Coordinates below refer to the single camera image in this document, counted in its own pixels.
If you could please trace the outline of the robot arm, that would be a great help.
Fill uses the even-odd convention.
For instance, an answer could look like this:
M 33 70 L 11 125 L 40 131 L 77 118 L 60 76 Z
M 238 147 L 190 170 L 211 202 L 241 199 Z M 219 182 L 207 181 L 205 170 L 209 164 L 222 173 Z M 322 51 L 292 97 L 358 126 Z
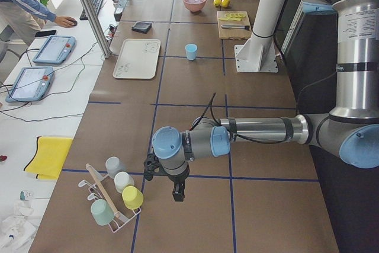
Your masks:
M 232 142 L 295 141 L 320 147 L 358 168 L 378 166 L 378 0 L 303 0 L 310 14 L 338 15 L 336 105 L 293 118 L 215 119 L 201 116 L 184 132 L 162 127 L 152 137 L 144 178 L 166 176 L 175 201 L 185 197 L 189 162 L 230 152 Z

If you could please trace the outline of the person's hand on mouse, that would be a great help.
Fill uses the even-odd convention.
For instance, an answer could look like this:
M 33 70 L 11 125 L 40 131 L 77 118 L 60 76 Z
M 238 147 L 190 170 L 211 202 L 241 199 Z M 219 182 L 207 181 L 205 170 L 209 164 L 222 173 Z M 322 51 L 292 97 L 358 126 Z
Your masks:
M 70 27 L 73 27 L 70 20 L 75 20 L 75 19 L 68 16 L 56 16 L 54 22 L 61 27 L 70 28 Z

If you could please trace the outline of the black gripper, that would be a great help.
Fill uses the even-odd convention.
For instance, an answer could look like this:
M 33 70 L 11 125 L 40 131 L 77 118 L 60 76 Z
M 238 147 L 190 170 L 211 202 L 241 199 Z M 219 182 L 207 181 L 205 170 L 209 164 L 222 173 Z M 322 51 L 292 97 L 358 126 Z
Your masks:
M 177 175 L 168 175 L 169 179 L 174 183 L 172 196 L 175 201 L 183 202 L 185 198 L 185 180 L 189 177 L 190 167 L 187 166 L 185 170 Z

